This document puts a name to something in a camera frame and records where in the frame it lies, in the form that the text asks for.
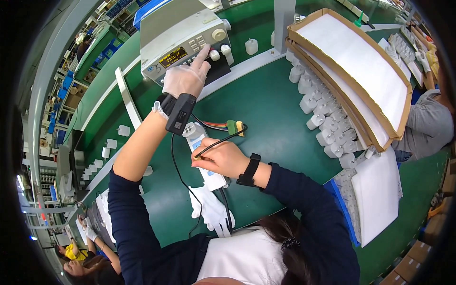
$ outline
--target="gray shirt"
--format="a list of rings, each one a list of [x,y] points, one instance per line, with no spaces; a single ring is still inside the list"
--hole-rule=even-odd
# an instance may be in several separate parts
[[[447,107],[434,97],[440,95],[439,89],[426,91],[410,114],[402,140],[394,140],[395,150],[412,152],[410,161],[433,155],[453,139],[453,118]]]

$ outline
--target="yellow shirt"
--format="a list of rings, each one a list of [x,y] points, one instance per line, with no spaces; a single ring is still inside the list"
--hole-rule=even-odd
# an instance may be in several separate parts
[[[80,249],[77,256],[73,254],[73,244],[70,244],[65,248],[65,256],[71,260],[84,260],[87,257],[87,250]]]
[[[426,58],[429,62],[429,67],[434,74],[434,77],[439,81],[439,59],[435,55],[435,52],[437,51],[437,47],[429,43],[431,49],[426,53]]]

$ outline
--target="green terminal connector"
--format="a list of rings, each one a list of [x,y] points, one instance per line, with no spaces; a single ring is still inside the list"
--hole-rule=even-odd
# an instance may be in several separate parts
[[[236,121],[234,120],[228,120],[227,121],[227,125],[228,125],[228,134],[229,135],[233,135],[237,132],[236,130]]]
[[[361,19],[363,18],[363,11],[361,11],[361,16],[359,16],[359,19],[354,21],[353,24],[355,24],[355,26],[357,26],[358,28],[361,27]]]

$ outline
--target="navy long-sleeve shirt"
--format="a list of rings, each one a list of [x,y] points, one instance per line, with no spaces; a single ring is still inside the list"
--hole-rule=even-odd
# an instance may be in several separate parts
[[[263,193],[302,214],[301,249],[318,284],[359,284],[357,256],[334,198],[306,175],[271,165],[271,176]],[[140,181],[131,182],[113,171],[110,173],[109,213],[125,283],[192,284],[206,255],[209,238],[199,234],[160,249],[139,184]]]

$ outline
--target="hair tie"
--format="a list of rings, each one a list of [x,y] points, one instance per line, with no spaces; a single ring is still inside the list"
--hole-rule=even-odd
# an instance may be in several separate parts
[[[290,249],[294,246],[300,246],[300,242],[296,238],[287,238],[283,243],[282,243],[282,250],[285,249]]]

